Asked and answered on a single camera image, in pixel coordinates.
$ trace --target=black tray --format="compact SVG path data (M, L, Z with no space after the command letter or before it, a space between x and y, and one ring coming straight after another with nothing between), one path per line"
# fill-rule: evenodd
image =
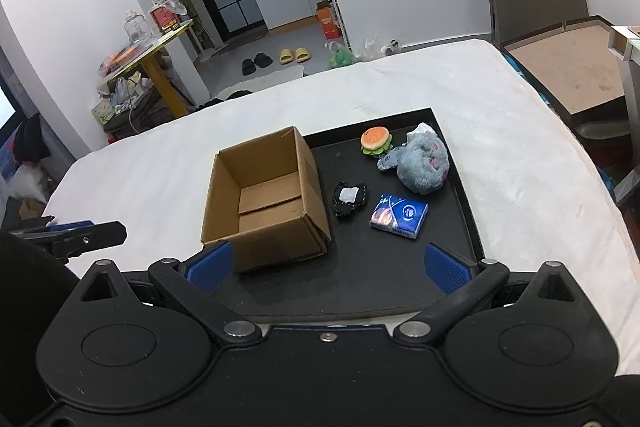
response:
M318 166L332 241L327 254L284 266L233 274L220 285L216 298L252 321L334 321L418 312L444 295L424 272L424 251L430 242L466 258L484 257L458 170L449 153L449 177L444 187L419 196L401 184L395 171L380 172L376 160L360 152L360 136L384 126L393 143L424 122L442 131L431 109L340 127L309 136ZM332 213L332 196L340 181L364 182L369 201L349 220ZM417 239L372 229L369 219L383 193L429 204Z

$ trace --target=triangular hole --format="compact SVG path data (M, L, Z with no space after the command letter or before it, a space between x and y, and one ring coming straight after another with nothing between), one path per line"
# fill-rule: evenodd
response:
M538 297L552 299L554 301L575 301L574 296L569 291L569 288L566 287L564 280L558 273L552 273L546 278L546 281L540 287Z
M102 299L113 299L117 297L116 288L113 287L111 279L106 273L98 273L91 286L87 288L82 296L83 302L99 301Z

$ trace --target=yellow table leg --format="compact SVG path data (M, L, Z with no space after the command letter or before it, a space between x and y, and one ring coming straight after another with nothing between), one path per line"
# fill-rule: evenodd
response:
M174 114L175 118L180 118L188 114L187 108L184 106L180 95L171 86L171 83L167 77L162 73L158 62L153 54L150 54L140 61L140 64L145 68L146 74L149 75L149 79L154 83L156 89L162 96L162 99L166 103L169 110Z

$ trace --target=yellow slipper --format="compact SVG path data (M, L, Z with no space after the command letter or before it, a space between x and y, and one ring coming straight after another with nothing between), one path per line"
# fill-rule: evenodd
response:
M298 48L296 49L296 62L305 62L311 58L311 53L308 52L306 48Z
M280 63L289 64L293 62L293 53L290 49L285 48L280 52Z

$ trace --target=blue tissue pack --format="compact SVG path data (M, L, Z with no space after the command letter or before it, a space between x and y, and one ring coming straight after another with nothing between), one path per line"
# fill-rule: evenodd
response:
M382 194L369 224L374 229L415 239L427 215L429 205L420 201Z

